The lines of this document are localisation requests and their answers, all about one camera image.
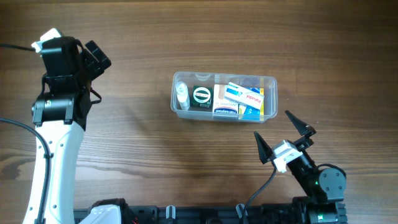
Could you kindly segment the white Panadol box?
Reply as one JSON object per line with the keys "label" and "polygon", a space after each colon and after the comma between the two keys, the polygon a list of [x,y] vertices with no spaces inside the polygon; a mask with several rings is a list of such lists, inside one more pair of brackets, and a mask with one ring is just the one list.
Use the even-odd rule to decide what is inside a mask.
{"label": "white Panadol box", "polygon": [[250,89],[229,82],[226,86],[224,97],[236,103],[261,109],[264,102],[264,96]]}

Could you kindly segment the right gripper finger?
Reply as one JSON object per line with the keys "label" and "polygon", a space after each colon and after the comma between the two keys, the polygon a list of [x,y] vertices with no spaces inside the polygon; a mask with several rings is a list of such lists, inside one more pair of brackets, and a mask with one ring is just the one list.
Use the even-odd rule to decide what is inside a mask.
{"label": "right gripper finger", "polygon": [[289,110],[285,110],[285,113],[301,136],[310,137],[317,133],[315,128],[301,119],[298,119],[298,117],[292,114]]}
{"label": "right gripper finger", "polygon": [[254,137],[257,143],[259,159],[262,164],[273,161],[274,152],[272,148],[265,142],[265,140],[257,131],[254,132]]}

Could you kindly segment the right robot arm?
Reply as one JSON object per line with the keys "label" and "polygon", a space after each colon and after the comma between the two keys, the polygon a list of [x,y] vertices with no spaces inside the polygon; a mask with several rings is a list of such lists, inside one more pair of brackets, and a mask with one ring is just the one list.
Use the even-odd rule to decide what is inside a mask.
{"label": "right robot arm", "polygon": [[306,193],[295,197],[290,204],[265,204],[261,206],[263,223],[347,223],[344,200],[346,172],[333,164],[316,165],[306,150],[313,145],[311,137],[316,130],[298,119],[290,111],[285,112],[301,138],[292,142],[283,140],[270,147],[258,132],[254,132],[260,161],[270,162],[274,169],[267,182],[254,193],[241,210],[241,223],[253,222],[254,213],[249,213],[252,201],[274,179],[277,172],[291,171],[295,180]]}

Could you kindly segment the white dropper bottle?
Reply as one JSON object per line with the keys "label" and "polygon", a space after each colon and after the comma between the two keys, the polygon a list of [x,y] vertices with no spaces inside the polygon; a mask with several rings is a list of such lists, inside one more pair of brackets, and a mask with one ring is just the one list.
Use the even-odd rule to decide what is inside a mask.
{"label": "white dropper bottle", "polygon": [[175,90],[181,110],[188,111],[190,107],[190,97],[187,85],[184,82],[178,82],[175,85]]}

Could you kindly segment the blue VapoDrops box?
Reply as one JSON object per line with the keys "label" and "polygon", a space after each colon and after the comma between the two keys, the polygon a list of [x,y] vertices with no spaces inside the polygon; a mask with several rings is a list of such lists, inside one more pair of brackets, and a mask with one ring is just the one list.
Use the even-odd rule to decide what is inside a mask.
{"label": "blue VapoDrops box", "polygon": [[264,120],[264,104],[258,110],[251,106],[238,105],[238,119],[247,121],[263,121]]}

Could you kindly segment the green Zam-Buk box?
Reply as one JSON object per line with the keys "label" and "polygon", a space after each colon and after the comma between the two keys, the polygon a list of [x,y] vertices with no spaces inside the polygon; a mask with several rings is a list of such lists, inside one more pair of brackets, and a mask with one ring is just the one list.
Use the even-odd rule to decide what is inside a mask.
{"label": "green Zam-Buk box", "polygon": [[195,107],[210,108],[213,99],[213,89],[205,86],[193,86],[190,104]]}

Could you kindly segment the white Hansaplast plaster box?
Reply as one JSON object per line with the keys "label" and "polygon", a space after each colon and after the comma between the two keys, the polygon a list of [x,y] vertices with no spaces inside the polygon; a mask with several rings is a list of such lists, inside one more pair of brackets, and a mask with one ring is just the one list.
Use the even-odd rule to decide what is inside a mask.
{"label": "white Hansaplast plaster box", "polygon": [[237,116],[238,104],[225,97],[226,85],[215,84],[213,96],[213,114]]}

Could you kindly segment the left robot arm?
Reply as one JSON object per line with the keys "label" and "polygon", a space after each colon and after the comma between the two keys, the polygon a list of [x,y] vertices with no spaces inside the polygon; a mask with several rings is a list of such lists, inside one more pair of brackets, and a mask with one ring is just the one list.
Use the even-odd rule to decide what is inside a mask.
{"label": "left robot arm", "polygon": [[73,223],[78,151],[88,113],[101,102],[91,83],[111,66],[94,41],[54,37],[32,44],[44,61],[42,89],[32,105],[37,153],[24,223]]}

